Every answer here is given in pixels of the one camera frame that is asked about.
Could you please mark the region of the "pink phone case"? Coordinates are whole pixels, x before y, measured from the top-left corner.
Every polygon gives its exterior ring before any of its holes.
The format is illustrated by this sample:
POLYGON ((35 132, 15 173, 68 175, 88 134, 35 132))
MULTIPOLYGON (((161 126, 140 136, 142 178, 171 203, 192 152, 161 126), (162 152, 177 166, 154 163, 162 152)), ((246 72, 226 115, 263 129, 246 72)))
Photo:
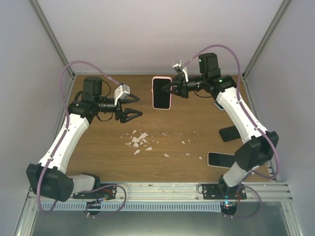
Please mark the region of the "pink phone case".
POLYGON ((162 88, 172 81, 170 77, 154 76, 152 79, 152 105, 156 110, 169 110, 171 107, 171 94, 162 88))

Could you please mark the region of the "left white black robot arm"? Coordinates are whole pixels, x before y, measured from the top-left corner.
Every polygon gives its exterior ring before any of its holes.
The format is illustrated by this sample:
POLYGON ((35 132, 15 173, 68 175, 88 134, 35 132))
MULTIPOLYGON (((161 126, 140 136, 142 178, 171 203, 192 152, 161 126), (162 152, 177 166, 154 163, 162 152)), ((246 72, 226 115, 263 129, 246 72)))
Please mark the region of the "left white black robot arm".
POLYGON ((101 194, 101 186, 96 183, 97 176, 80 174, 74 177, 66 175, 69 160, 81 136, 99 113, 110 113, 120 123, 127 123, 142 116, 141 111, 122 108, 123 104, 135 103, 140 99, 130 92, 129 86, 119 83, 114 96, 102 95, 99 77, 86 77, 83 89, 68 106, 65 121, 53 144, 38 164, 29 164, 26 173, 33 193, 37 198, 46 197, 60 202, 84 192, 95 199, 101 194))

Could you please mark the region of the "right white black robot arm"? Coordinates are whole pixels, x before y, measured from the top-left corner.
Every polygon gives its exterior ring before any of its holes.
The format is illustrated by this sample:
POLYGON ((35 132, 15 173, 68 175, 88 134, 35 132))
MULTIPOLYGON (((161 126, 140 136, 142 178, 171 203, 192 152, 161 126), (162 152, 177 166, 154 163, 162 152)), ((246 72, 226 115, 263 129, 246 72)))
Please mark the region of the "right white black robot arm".
POLYGON ((217 55, 206 53, 198 56, 199 76, 189 76, 182 62, 173 66, 178 73, 170 83, 162 87, 168 94, 188 98, 190 91, 205 90, 223 107, 233 122, 226 129, 234 131, 243 145, 235 152, 231 168, 219 178, 218 194, 223 199, 231 198, 238 185, 257 168, 277 158, 276 146, 279 137, 275 131, 269 132, 254 116, 240 95, 239 86, 229 75, 221 75, 217 55))

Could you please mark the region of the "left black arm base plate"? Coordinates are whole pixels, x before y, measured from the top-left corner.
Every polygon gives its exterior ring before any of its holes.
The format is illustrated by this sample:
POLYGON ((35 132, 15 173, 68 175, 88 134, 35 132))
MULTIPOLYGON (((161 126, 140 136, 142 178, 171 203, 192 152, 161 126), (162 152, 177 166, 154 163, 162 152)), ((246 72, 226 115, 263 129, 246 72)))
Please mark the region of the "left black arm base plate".
POLYGON ((112 200, 116 197, 117 187, 112 183, 101 183, 93 188, 93 190, 102 188, 95 192, 81 192, 75 193, 72 195, 73 199, 88 199, 88 200, 97 200, 97 201, 106 201, 112 200))

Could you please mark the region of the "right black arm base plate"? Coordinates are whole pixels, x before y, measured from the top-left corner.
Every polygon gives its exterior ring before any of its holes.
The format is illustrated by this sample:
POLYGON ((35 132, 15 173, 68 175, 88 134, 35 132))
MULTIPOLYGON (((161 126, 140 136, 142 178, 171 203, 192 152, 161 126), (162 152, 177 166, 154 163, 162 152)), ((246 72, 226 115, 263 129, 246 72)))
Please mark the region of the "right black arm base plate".
POLYGON ((227 187, 223 183, 200 183, 196 188, 205 200, 245 200, 246 191, 238 185, 227 187))

